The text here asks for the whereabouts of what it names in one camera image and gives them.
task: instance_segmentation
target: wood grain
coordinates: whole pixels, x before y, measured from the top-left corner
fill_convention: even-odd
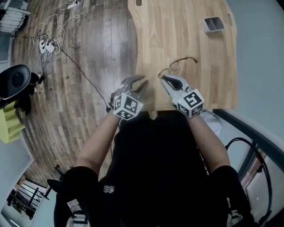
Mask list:
[[[158,74],[175,60],[188,59],[178,71],[198,88],[207,109],[232,109],[237,106],[236,37],[232,12],[225,0],[146,0],[141,6],[128,1],[136,26],[138,62],[136,74],[147,76],[150,87],[146,110],[171,110],[172,101],[161,85]],[[218,16],[225,30],[206,34],[202,21]]]
[[[36,26],[55,13],[63,24],[72,11],[59,10],[65,0],[32,0],[26,27],[17,33],[32,36]],[[84,0],[76,13],[81,17],[68,21],[63,50],[82,68],[108,102],[121,81],[135,71],[137,39],[127,0]],[[56,37],[56,19],[47,22],[45,33]],[[15,38],[12,63],[28,65],[40,73],[38,45],[30,39]],[[106,114],[106,107],[96,90],[63,53],[53,55],[44,68],[46,80],[32,97],[32,113],[22,120],[24,137],[35,162],[25,173],[28,179],[46,185],[47,179],[59,179],[54,167],[62,171],[75,165],[84,142]],[[107,173],[110,154],[100,177]]]

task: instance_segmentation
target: white radiator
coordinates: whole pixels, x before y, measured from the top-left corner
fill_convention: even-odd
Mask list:
[[[31,13],[8,7],[6,14],[0,21],[0,31],[12,33],[17,31],[23,24],[25,16],[29,16]]]

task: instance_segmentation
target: forearm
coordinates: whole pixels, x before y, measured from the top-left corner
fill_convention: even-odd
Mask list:
[[[230,166],[225,146],[203,119],[197,115],[191,119],[188,118],[188,123],[209,172],[212,173],[223,165]]]
[[[83,146],[76,166],[89,167],[99,175],[119,122],[120,118],[110,111]]]

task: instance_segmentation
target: eyeglasses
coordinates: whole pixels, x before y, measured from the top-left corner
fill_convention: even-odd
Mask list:
[[[187,59],[192,59],[193,61],[195,61],[196,64],[198,63],[198,61],[196,59],[191,58],[191,57],[179,59],[179,60],[174,61],[173,63],[171,63],[169,68],[162,70],[158,74],[158,78],[162,79],[163,76],[169,75],[171,70],[172,71],[178,71],[181,68],[180,61],[187,60]]]

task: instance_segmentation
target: wooden floor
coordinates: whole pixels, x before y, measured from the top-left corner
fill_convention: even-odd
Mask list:
[[[59,9],[65,2],[29,1],[31,15],[17,35],[32,36],[36,26],[53,14],[58,14],[59,23],[63,24],[71,16],[70,10]],[[137,38],[127,0],[84,0],[76,12],[81,17],[67,22],[62,48],[108,102],[110,94],[136,68]],[[56,37],[58,31],[56,17],[50,18],[44,33]],[[38,45],[30,39],[15,38],[12,64],[26,64],[31,71],[40,73],[38,60]],[[26,126],[24,136],[35,159],[25,176],[41,185],[47,185],[47,179],[59,178],[54,170],[57,164],[63,171],[75,165],[84,142],[106,114],[98,93],[62,52],[48,59],[44,72],[46,80],[37,86],[38,92],[32,97],[32,113],[22,120]],[[108,155],[101,175],[106,174],[110,162]]]

